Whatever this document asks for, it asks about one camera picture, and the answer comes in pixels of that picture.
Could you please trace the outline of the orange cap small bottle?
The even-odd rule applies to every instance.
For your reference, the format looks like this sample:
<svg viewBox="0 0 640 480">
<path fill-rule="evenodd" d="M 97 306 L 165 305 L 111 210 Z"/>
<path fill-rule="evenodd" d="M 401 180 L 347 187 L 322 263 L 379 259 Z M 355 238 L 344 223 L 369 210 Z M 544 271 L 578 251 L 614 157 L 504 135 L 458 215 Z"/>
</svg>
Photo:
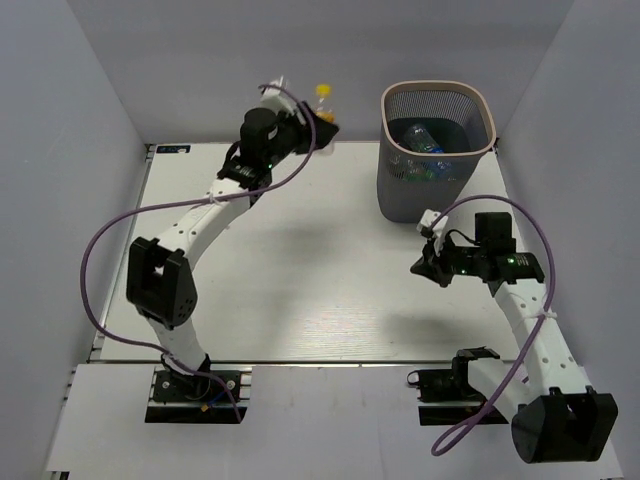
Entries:
<svg viewBox="0 0 640 480">
<path fill-rule="evenodd" d="M 331 105 L 332 87 L 329 84 L 318 84 L 315 87 L 315 94 L 317 98 L 315 114 L 324 121 L 334 123 L 335 114 Z"/>
</svg>

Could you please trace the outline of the green plastic bottle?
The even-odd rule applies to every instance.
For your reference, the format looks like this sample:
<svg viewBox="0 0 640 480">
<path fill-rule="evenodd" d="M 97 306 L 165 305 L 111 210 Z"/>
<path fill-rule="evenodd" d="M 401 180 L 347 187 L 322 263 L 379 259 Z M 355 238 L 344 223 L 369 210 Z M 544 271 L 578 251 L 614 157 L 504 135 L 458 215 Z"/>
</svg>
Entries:
<svg viewBox="0 0 640 480">
<path fill-rule="evenodd" d="M 435 174 L 429 168 L 413 165 L 404 170 L 403 179 L 409 182 L 428 182 L 435 179 Z"/>
</svg>

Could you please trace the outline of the blue label clear bottle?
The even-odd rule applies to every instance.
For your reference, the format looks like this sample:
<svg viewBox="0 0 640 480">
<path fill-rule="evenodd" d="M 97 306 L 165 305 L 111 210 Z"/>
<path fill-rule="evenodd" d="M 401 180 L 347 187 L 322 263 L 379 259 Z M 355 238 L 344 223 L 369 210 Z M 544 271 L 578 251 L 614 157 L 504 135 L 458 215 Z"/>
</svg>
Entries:
<svg viewBox="0 0 640 480">
<path fill-rule="evenodd" d="M 444 150 L 422 123 L 412 124 L 402 136 L 406 147 L 416 153 L 441 154 Z"/>
</svg>

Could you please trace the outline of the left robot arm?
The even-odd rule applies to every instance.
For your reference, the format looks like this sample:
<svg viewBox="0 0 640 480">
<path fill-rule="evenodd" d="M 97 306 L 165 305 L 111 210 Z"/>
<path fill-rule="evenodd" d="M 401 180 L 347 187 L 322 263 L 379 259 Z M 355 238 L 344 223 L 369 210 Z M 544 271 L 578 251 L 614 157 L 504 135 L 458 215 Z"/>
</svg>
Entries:
<svg viewBox="0 0 640 480">
<path fill-rule="evenodd" d="M 154 330 L 163 365 L 188 398 L 205 396 L 212 378 L 192 322 L 198 300 L 193 270 L 222 231 L 260 199 L 275 166 L 291 154 L 331 143 L 339 131 L 334 116 L 315 111 L 312 120 L 307 124 L 299 111 L 249 110 L 205 204 L 191 207 L 152 239 L 136 238 L 129 248 L 127 300 Z"/>
</svg>

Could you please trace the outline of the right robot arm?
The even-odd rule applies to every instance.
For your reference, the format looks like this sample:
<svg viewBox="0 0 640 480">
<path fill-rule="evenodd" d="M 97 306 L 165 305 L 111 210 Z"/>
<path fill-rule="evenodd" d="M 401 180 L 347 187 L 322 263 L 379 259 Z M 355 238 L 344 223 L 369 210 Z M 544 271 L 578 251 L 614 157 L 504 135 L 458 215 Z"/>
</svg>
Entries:
<svg viewBox="0 0 640 480">
<path fill-rule="evenodd" d="M 520 354 L 507 366 L 490 347 L 461 350 L 451 384 L 461 397 L 481 394 L 508 421 L 519 457 L 528 464 L 595 462 L 618 416 L 577 365 L 545 302 L 550 281 L 536 257 L 520 252 L 507 212 L 478 213 L 475 237 L 458 246 L 445 216 L 426 210 L 417 229 L 426 243 L 415 275 L 448 287 L 454 276 L 480 279 L 511 328 Z"/>
</svg>

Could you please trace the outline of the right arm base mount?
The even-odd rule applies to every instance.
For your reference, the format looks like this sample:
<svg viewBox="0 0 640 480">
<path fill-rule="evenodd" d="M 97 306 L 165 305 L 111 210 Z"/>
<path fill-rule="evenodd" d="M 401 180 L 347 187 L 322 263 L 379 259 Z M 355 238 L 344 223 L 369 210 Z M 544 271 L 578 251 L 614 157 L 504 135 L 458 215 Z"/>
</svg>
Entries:
<svg viewBox="0 0 640 480">
<path fill-rule="evenodd" d="M 479 392 L 459 387 L 451 369 L 413 370 L 407 386 L 418 391 L 421 426 L 453 426 L 477 414 L 486 402 Z"/>
</svg>

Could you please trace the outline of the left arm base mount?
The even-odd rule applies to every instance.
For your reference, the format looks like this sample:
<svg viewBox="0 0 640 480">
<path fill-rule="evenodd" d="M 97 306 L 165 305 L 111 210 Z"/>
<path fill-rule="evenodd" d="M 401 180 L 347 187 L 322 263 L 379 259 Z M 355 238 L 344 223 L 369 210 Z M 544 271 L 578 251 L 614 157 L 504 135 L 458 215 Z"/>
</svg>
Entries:
<svg viewBox="0 0 640 480">
<path fill-rule="evenodd" d="M 157 368 L 152 377 L 144 421 L 147 424 L 234 425 L 244 419 L 249 405 L 249 371 L 218 370 L 225 382 L 180 376 Z"/>
</svg>

